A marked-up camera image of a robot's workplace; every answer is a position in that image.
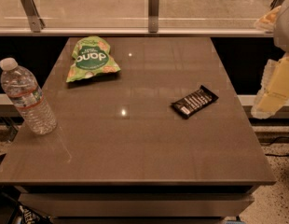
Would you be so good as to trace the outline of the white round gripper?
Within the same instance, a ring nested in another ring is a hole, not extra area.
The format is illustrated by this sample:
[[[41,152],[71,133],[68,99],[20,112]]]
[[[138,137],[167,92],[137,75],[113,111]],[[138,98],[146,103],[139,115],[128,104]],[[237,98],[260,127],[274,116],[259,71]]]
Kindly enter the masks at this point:
[[[289,0],[273,8],[255,23],[257,30],[270,32],[274,30],[274,45],[289,52]],[[289,53],[278,61],[269,59],[265,65],[251,114],[256,119],[274,116],[289,100]]]

